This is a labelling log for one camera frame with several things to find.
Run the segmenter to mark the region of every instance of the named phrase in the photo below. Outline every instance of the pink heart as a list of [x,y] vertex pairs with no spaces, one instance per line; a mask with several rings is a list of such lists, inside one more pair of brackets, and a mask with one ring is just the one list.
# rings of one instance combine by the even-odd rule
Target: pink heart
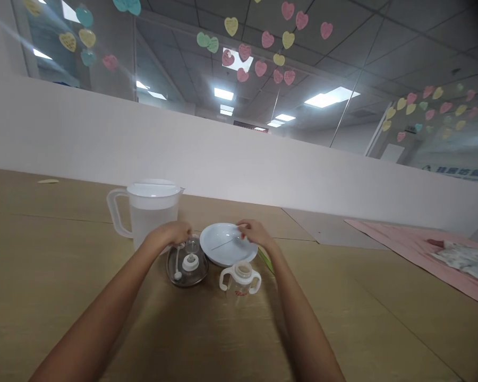
[[231,66],[235,61],[235,57],[230,53],[230,50],[226,49],[221,56],[221,63],[223,66]]
[[297,30],[303,29],[306,24],[308,24],[308,15],[305,15],[303,11],[299,11],[296,15]]
[[476,95],[476,92],[474,90],[468,90],[466,101],[471,101],[475,95]]
[[239,82],[244,82],[250,77],[249,73],[245,72],[243,68],[239,68],[237,71],[237,80]]
[[439,114],[444,114],[446,113],[449,109],[451,109],[451,107],[453,106],[453,104],[451,102],[445,102],[441,105],[441,108],[439,109]]
[[418,98],[418,96],[414,93],[409,93],[407,95],[407,104],[408,105],[412,105],[414,103],[414,101],[416,101],[416,98]]
[[276,83],[280,83],[283,80],[283,75],[278,69],[275,69],[275,71],[273,72],[273,77],[275,78]]
[[245,62],[251,56],[251,47],[249,45],[239,45],[239,57],[242,62]]
[[322,23],[320,26],[320,35],[324,40],[327,40],[331,32],[333,32],[333,24],[328,24],[327,22]]
[[294,4],[290,4],[289,2],[284,2],[281,5],[281,14],[285,20],[290,20],[292,15],[294,14]]
[[295,78],[296,78],[296,72],[294,71],[288,71],[283,74],[283,79],[285,80],[285,83],[289,86],[292,85]]
[[425,113],[425,119],[426,120],[431,120],[434,117],[434,114],[436,113],[435,110],[429,110]]
[[275,42],[275,37],[268,31],[262,34],[262,46],[267,49]]
[[255,63],[255,73],[258,77],[262,77],[267,70],[267,64],[262,61],[257,61]]
[[436,89],[435,86],[426,86],[425,91],[423,92],[423,99],[425,99],[429,95],[431,95],[434,92],[435,89]]
[[104,56],[103,64],[110,72],[114,72],[118,68],[118,60],[114,55]]

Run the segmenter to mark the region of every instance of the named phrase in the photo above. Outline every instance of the ceiling light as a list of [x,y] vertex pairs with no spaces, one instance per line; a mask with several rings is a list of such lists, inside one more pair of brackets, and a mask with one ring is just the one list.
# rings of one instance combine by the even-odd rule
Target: ceiling light
[[234,111],[234,108],[232,106],[220,105],[219,108],[221,110]]
[[225,66],[222,63],[221,66],[235,71],[238,71],[240,68],[244,69],[245,72],[248,72],[248,70],[250,70],[251,63],[253,62],[253,57],[250,56],[250,58],[248,58],[245,62],[242,62],[238,52],[232,49],[223,48],[223,52],[225,52],[226,50],[229,50],[234,57],[234,63],[229,66]]
[[214,88],[214,95],[215,97],[220,97],[229,101],[232,101],[234,94],[232,92],[223,90],[223,89],[218,89]]
[[[323,107],[332,105],[333,103],[348,100],[351,94],[352,94],[351,90],[340,86],[339,88],[331,90],[329,93],[317,94],[315,97],[310,98],[308,101],[305,101],[304,103],[323,108]],[[352,94],[352,97],[359,96],[359,95],[360,95],[359,93],[354,92],[354,94]]]
[[288,116],[286,114],[280,114],[276,118],[287,121],[287,122],[290,121],[290,120],[296,119],[296,117],[291,117],[291,116]]
[[51,57],[49,56],[46,56],[44,53],[41,53],[40,51],[38,51],[37,49],[33,49],[33,53],[37,56],[37,57],[41,57],[41,58],[45,58],[45,59],[51,59]]
[[148,91],[147,93],[149,93],[149,94],[150,94],[151,96],[153,96],[154,98],[164,99],[164,100],[166,101],[165,96],[162,95],[162,94],[154,93],[154,92],[149,92],[149,91]]
[[150,87],[145,86],[145,85],[142,84],[140,81],[136,81],[136,87],[137,87],[137,88],[141,88],[141,89],[145,89],[145,90],[150,89]]

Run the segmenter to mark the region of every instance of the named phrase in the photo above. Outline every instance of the table surface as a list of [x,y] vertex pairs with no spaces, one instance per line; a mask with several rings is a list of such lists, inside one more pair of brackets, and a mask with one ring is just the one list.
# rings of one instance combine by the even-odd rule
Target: table surface
[[[0,170],[0,381],[26,380],[133,252],[110,223],[115,186],[37,183],[45,178]],[[277,207],[184,196],[180,215],[197,230],[262,221],[349,382],[478,381],[478,303],[393,252],[320,245]],[[165,261],[147,275],[102,381],[294,380],[260,258],[262,287],[241,309],[227,305],[219,267],[179,289]]]

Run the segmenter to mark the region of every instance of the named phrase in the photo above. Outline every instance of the fluorescent light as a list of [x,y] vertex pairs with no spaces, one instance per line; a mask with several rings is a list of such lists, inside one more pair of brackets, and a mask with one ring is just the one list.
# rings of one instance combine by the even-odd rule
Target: fluorescent light
[[150,89],[150,87],[145,86],[144,84],[142,84],[142,83],[141,83],[140,81],[138,81],[138,80],[136,81],[136,87],[137,87],[137,88],[141,88],[141,89],[145,89],[145,90]]
[[62,13],[64,14],[64,18],[69,21],[74,21],[80,24],[80,21],[78,20],[78,17],[76,17],[76,12],[74,11],[73,8],[68,6],[64,0],[62,1]]
[[223,90],[223,89],[218,89],[214,88],[214,95],[215,97],[220,97],[229,101],[232,101],[234,94],[232,92]]
[[223,52],[226,50],[229,50],[232,56],[234,56],[234,63],[230,66],[225,66],[222,63],[221,66],[235,71],[238,71],[240,68],[244,69],[245,72],[248,72],[248,70],[250,70],[251,63],[253,62],[253,57],[250,57],[245,62],[242,62],[238,52],[229,48],[223,48]]
[[[351,96],[351,93],[352,93],[351,90],[340,86],[339,88],[331,90],[329,93],[317,94],[315,97],[310,98],[308,101],[305,101],[304,103],[323,108],[323,107],[332,105],[333,103],[348,100],[349,97]],[[354,92],[354,94],[352,94],[352,97],[359,96],[359,95],[360,95],[359,93]]]
[[154,98],[159,98],[159,99],[164,99],[166,101],[166,98],[164,95],[162,94],[159,94],[159,93],[154,93],[154,92],[150,92],[148,91],[147,93],[149,93],[151,96],[153,96]]
[[45,59],[51,59],[51,57],[49,56],[46,56],[44,53],[41,53],[40,51],[38,51],[37,49],[33,49],[33,53],[37,56],[37,57],[41,57],[41,58],[45,58]]
[[291,116],[288,116],[286,114],[280,114],[278,117],[276,117],[278,119],[281,119],[281,120],[284,120],[284,121],[290,121],[290,120],[293,120],[293,119],[296,119],[296,117],[291,117]]
[[232,106],[220,105],[219,108],[221,110],[234,111],[234,108]]

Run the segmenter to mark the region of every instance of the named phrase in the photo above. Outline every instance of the paper heart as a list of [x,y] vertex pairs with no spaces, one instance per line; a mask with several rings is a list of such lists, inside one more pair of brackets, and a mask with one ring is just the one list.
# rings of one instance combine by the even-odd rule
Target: paper heart
[[299,11],[296,15],[297,30],[303,29],[307,24],[308,24],[308,15],[304,14],[303,11]]
[[391,127],[391,121],[384,121],[382,123],[382,131],[387,131]]
[[255,73],[258,77],[262,77],[267,70],[267,64],[262,61],[257,61],[255,63]]
[[403,108],[405,108],[406,104],[407,101],[405,100],[405,98],[400,98],[397,102],[397,110],[402,110]]
[[453,106],[453,104],[451,102],[445,102],[441,105],[441,108],[439,109],[439,114],[444,114],[446,113],[449,109],[451,109],[451,107]]
[[412,114],[416,110],[416,105],[414,103],[407,105],[407,109],[405,109],[405,114],[409,115]]
[[275,37],[268,31],[262,34],[262,46],[267,49],[275,42]]
[[78,36],[80,36],[81,42],[87,47],[92,48],[96,43],[96,35],[94,32],[88,29],[80,29],[78,32]]
[[332,32],[333,24],[327,22],[322,23],[322,25],[320,26],[320,35],[324,40],[327,40]]
[[244,82],[250,77],[249,73],[245,72],[243,68],[239,68],[237,71],[237,80],[239,82]]
[[460,105],[457,110],[455,110],[455,115],[458,117],[459,115],[464,114],[464,112],[467,110],[466,105]]
[[245,62],[251,56],[251,47],[249,45],[239,45],[239,58],[242,62]]
[[231,36],[235,35],[237,32],[237,28],[239,28],[239,22],[236,18],[226,18],[225,19],[225,29],[227,33]]
[[466,101],[471,101],[474,96],[476,95],[476,92],[474,90],[468,90],[467,91],[467,97],[466,97]]
[[283,74],[283,80],[284,80],[285,83],[286,83],[287,85],[289,85],[289,86],[292,85],[292,83],[294,82],[295,78],[296,78],[296,72],[294,72],[294,71],[288,71],[288,72],[285,72],[285,73]]
[[81,60],[85,66],[92,66],[96,62],[97,58],[93,51],[82,50]]
[[103,57],[103,64],[110,72],[114,72],[118,68],[118,60],[114,55]]
[[429,110],[425,113],[425,119],[426,120],[431,120],[434,117],[434,114],[436,113],[435,110]]
[[94,24],[92,12],[82,6],[76,8],[76,18],[85,28],[90,28]]
[[37,17],[41,14],[42,7],[38,0],[23,0],[23,3],[32,16]]
[[216,53],[219,48],[219,41],[217,37],[212,37],[209,40],[209,45],[207,45],[207,50],[210,51],[211,53]]
[[58,39],[60,40],[64,48],[70,50],[71,52],[76,51],[76,37],[74,37],[72,33],[61,33],[58,35]]
[[290,48],[292,44],[294,43],[295,38],[296,38],[295,34],[287,32],[287,31],[283,32],[283,36],[281,37],[283,47],[285,49]]
[[294,4],[289,2],[284,2],[281,5],[281,14],[285,20],[290,20],[292,15],[294,14]]
[[442,87],[438,87],[436,91],[434,91],[434,94],[432,95],[432,99],[439,99],[441,98],[442,94],[444,93]]
[[272,57],[272,60],[275,62],[276,65],[278,66],[283,66],[285,65],[285,57],[282,55],[279,55],[278,53],[275,53],[275,55]]
[[275,69],[272,75],[275,78],[276,83],[280,83],[283,80],[283,75],[280,73],[278,69]]
[[414,103],[414,101],[416,101],[416,98],[418,98],[418,96],[414,93],[409,93],[407,95],[407,104],[408,105],[412,105]]
[[113,3],[119,11],[129,11],[135,16],[139,16],[140,12],[142,11],[142,5],[140,4],[140,0],[113,0]]

